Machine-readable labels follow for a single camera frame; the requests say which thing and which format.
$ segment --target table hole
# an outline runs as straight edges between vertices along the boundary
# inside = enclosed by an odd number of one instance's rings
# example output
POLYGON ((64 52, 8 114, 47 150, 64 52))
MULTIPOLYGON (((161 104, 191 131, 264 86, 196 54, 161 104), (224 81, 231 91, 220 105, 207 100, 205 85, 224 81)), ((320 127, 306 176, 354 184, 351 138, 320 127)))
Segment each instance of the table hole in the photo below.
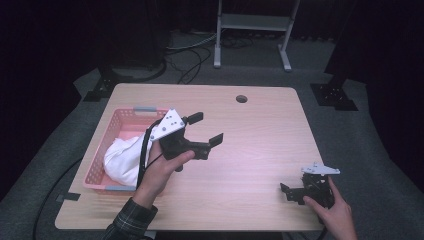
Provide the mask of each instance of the table hole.
POLYGON ((238 96, 236 97, 236 100, 237 100, 237 102, 239 102, 239 103, 245 103, 245 102, 247 102, 247 97, 246 97, 246 96, 244 96, 244 95, 238 95, 238 96))

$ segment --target shirt cuff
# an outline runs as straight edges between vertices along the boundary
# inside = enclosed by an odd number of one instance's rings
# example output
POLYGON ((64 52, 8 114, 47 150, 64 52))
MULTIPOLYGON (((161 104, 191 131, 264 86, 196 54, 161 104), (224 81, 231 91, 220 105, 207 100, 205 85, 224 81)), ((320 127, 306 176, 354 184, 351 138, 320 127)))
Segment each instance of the shirt cuff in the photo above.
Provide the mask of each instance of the shirt cuff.
POLYGON ((157 212, 158 209, 155 206, 147 209, 130 198, 113 222, 119 231, 143 237, 157 212))

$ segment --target dark background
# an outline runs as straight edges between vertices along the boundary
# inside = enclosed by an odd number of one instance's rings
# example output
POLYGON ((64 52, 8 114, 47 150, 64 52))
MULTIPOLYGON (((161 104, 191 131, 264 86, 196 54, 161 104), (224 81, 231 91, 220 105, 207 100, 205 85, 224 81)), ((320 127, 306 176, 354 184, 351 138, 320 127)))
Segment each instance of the dark background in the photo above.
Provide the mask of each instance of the dark background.
MULTIPOLYGON (((278 15, 292 4, 225 1, 224 10, 278 15)), ((212 0, 2 1, 1 198, 81 100, 75 79, 109 63, 157 65, 168 41, 158 30, 215 31, 216 7, 212 0)), ((337 42, 326 72, 367 84, 384 146, 421 190, 423 9, 418 0, 303 0, 292 32, 297 39, 337 42)))

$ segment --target person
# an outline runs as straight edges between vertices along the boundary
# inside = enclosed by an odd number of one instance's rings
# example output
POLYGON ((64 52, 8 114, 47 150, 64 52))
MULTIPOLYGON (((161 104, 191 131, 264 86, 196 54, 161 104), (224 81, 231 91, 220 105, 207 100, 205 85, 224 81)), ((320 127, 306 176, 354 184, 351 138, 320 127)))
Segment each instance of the person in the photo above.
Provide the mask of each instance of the person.
MULTIPOLYGON (((165 189, 171 174, 178 167, 193 159, 195 155, 190 150, 168 161, 161 154, 162 150, 156 141, 150 149, 148 168, 140 186, 118 213, 113 223, 108 226, 102 239, 143 239, 147 227, 158 212, 153 205, 156 197, 165 189)), ((304 197, 304 201, 321 217, 328 231, 336 239, 355 240, 357 237, 352 220, 352 210, 343 200, 331 178, 329 178, 329 184, 335 198, 333 207, 323 208, 309 197, 304 197)))

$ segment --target crumpled white cloth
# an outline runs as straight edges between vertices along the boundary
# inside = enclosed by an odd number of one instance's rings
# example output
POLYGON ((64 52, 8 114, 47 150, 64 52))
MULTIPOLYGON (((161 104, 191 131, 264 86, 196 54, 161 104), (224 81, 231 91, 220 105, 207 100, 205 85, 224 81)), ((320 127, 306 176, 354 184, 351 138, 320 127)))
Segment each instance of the crumpled white cloth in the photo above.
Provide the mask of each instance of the crumpled white cloth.
MULTIPOLYGON (((136 186, 138 170, 140 165, 141 147, 143 145, 144 133, 139 137, 128 140, 116 138, 106 151, 104 157, 104 169, 106 174, 114 181, 125 186, 136 186)), ((152 142, 148 141, 146 152, 146 163, 149 159, 149 151, 152 142)))

